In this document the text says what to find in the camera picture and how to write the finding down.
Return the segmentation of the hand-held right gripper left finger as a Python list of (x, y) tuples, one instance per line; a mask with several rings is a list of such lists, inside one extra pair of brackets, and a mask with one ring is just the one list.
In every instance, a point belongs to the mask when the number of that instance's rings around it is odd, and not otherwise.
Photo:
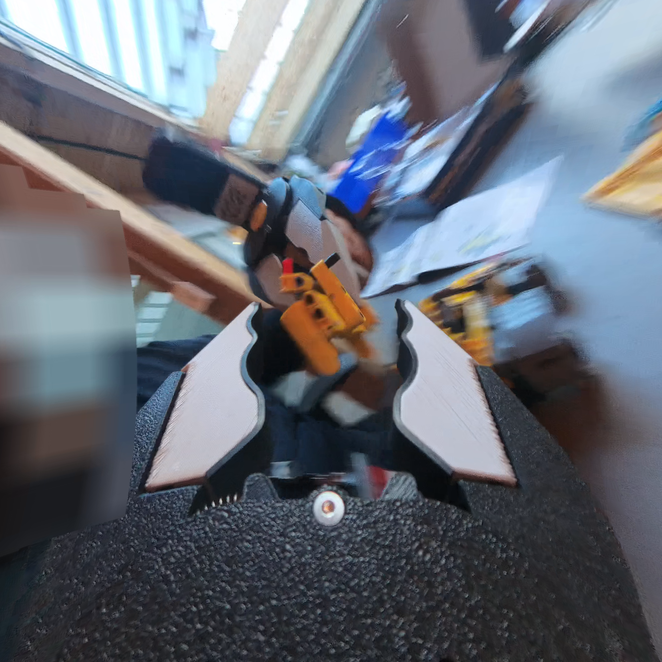
[(249, 476), (267, 471), (262, 318), (250, 304), (189, 362), (145, 491), (241, 492)]

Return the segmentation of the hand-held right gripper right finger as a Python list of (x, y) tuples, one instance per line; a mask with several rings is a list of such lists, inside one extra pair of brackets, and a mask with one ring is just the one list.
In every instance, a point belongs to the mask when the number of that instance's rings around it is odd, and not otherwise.
[(455, 480), (517, 485), (478, 368), (415, 304), (398, 299), (402, 385), (393, 419), (405, 441)]

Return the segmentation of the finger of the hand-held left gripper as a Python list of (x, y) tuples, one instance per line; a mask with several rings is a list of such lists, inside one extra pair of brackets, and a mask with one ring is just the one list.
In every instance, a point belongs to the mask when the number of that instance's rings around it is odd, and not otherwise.
[(257, 294), (273, 307), (289, 307), (293, 304), (293, 295), (282, 292), (282, 275), (282, 262), (275, 254), (264, 257), (254, 268)]
[(339, 254), (338, 238), (330, 221), (324, 216), (322, 193), (297, 196), (285, 221), (285, 237), (312, 265)]

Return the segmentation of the yellow brick sub-assembly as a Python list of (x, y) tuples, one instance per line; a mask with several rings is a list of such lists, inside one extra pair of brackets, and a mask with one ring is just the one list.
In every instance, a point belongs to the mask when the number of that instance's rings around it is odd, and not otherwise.
[(366, 335), (378, 318), (360, 296), (350, 294), (333, 271), (341, 261), (338, 253), (332, 253), (307, 272), (297, 271), (292, 258), (282, 262), (281, 293), (294, 295), (294, 302), (281, 315), (281, 325), (317, 375), (331, 376), (340, 370), (337, 342), (359, 359), (377, 356)]

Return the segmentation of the yellow toy vehicle model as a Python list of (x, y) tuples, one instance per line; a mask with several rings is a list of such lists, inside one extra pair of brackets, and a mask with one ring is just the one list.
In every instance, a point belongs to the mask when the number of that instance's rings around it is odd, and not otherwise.
[(418, 308), (477, 363), (492, 367), (553, 347), (568, 305), (538, 261), (510, 258), (472, 267)]

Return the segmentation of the grey desk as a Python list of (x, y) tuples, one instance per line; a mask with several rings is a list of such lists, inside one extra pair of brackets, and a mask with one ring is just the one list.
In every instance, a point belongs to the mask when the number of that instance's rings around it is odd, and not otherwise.
[(629, 128), (661, 96), (661, 2), (616, 1), (534, 67), (537, 99), (477, 189), (563, 156), (532, 234), (574, 309), (570, 333), (600, 396), (543, 409), (643, 584), (661, 574), (661, 226), (581, 197), (624, 158)]

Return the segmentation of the person's left hand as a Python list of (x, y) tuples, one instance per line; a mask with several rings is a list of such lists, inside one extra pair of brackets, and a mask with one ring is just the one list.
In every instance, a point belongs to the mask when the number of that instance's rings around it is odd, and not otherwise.
[(331, 271), (340, 280), (344, 289), (358, 300), (373, 268), (370, 247), (349, 220), (331, 209), (325, 209), (324, 216), (325, 219), (321, 223), (322, 258), (326, 260), (333, 253), (339, 256)]

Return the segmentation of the wooden beam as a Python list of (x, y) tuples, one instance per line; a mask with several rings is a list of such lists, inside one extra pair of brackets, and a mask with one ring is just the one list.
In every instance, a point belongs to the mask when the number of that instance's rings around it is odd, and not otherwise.
[(261, 304), (247, 277), (68, 161), (1, 122), (1, 207), (122, 224), (129, 272), (220, 324)]

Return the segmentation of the blue plastic bins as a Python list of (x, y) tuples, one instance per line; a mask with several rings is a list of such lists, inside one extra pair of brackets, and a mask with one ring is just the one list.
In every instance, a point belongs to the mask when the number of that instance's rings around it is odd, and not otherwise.
[(409, 126), (398, 114), (383, 113), (352, 155), (350, 165), (331, 188), (330, 195), (355, 217), (370, 206), (385, 176), (408, 142)]

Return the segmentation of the window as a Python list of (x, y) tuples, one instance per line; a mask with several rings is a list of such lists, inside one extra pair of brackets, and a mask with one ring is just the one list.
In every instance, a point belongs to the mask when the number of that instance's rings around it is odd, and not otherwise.
[(276, 10), (239, 100), (221, 101), (231, 73), (245, 73), (256, 28), (249, 1), (2, 1), (1, 24), (160, 105), (222, 144), (245, 144), (307, 12), (308, 1), (259, 1)]

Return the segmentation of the white instruction booklet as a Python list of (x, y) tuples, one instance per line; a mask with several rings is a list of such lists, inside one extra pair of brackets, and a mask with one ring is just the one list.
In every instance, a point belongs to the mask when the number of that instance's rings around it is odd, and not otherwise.
[(562, 163), (563, 156), (557, 156), (509, 183), (460, 200), (401, 244), (377, 253), (363, 298), (412, 285), (425, 273), (460, 268), (528, 244)]

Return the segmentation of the dark toy set box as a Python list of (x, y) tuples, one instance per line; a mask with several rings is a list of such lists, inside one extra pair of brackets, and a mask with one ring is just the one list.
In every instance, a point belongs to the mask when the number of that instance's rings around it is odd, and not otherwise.
[(425, 190), (424, 201), (438, 211), (457, 203), (519, 127), (529, 107), (521, 75), (501, 80)]

